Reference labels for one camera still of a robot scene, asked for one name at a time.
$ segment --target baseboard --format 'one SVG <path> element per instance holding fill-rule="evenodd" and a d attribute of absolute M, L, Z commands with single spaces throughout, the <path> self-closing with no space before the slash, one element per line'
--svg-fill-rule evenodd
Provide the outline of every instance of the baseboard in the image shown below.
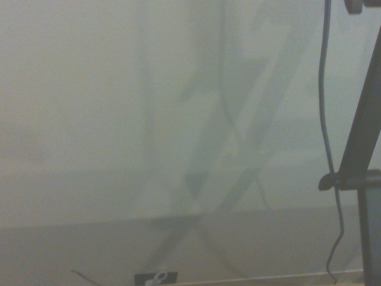
<path fill-rule="evenodd" d="M 363 270 L 334 272 L 338 283 L 363 283 Z M 179 283 L 184 286 L 260 286 L 260 285 L 329 285 L 333 284 L 328 273 L 314 273 L 302 275 L 272 276 L 248 279 L 233 279 L 199 283 Z"/>

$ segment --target wire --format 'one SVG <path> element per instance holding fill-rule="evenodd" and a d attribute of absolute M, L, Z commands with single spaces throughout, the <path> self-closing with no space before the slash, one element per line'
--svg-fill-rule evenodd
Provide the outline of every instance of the wire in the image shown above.
<path fill-rule="evenodd" d="M 82 274 L 82 273 L 80 273 L 80 272 L 78 272 L 78 271 L 72 270 L 72 272 L 75 273 L 75 274 L 78 274 L 78 275 L 81 276 L 83 279 L 89 281 L 90 283 L 92 283 L 92 284 L 94 284 L 94 285 L 96 285 L 96 286 L 102 286 L 101 284 L 98 284 L 98 283 L 92 281 L 91 279 L 87 278 L 86 276 L 84 276 L 84 274 Z"/>
<path fill-rule="evenodd" d="M 318 74 L 318 91 L 319 91 L 319 113 L 320 113 L 321 132 L 323 134 L 324 145 L 326 147 L 329 172 L 334 173 L 335 170 L 333 168 L 332 153 L 331 153 L 329 140 L 328 140 L 326 117 L 325 117 L 325 108 L 324 108 L 324 70 L 326 67 L 326 58 L 327 58 L 330 10 L 331 10 L 331 0 L 325 0 L 323 40 L 321 42 L 320 64 L 319 64 L 319 74 Z M 332 257 L 335 253 L 337 246 L 339 245 L 342 237 L 344 236 L 344 219 L 343 219 L 343 213 L 342 213 L 342 209 L 341 209 L 340 192 L 339 192 L 339 189 L 337 186 L 335 186 L 335 198 L 336 198 L 336 206 L 338 208 L 338 214 L 339 214 L 340 234 L 332 246 L 332 249 L 330 251 L 330 254 L 329 254 L 329 257 L 327 260 L 327 264 L 326 264 L 327 272 L 332 277 L 332 279 L 334 280 L 333 284 L 336 284 L 338 279 L 335 276 L 333 276 L 333 274 L 331 273 L 330 263 L 332 261 Z"/>

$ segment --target white clip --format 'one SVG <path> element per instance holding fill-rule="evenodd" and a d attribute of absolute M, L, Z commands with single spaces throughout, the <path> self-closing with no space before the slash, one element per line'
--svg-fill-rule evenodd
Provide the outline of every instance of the white clip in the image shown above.
<path fill-rule="evenodd" d="M 161 270 L 156 273 L 154 279 L 145 281 L 145 286 L 158 286 L 168 276 L 167 271 Z"/>

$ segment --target white wall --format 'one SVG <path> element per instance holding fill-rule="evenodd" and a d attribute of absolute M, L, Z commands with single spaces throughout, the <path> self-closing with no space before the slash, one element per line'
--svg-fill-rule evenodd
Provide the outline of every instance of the white wall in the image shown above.
<path fill-rule="evenodd" d="M 239 139 L 217 92 L 219 2 L 0 5 L 0 227 L 210 213 L 248 169 L 227 211 L 334 206 L 317 191 L 321 2 L 228 1 Z M 338 168 L 381 14 L 332 9 L 326 112 Z M 377 150 L 372 166 L 380 160 Z"/>

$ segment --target black stand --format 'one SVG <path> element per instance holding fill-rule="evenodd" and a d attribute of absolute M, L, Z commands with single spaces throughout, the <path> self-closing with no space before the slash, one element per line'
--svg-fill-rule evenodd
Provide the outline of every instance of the black stand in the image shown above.
<path fill-rule="evenodd" d="M 368 170 L 381 130 L 381 29 L 340 169 L 320 180 L 319 190 L 357 190 L 365 286 L 381 285 L 381 171 Z"/>

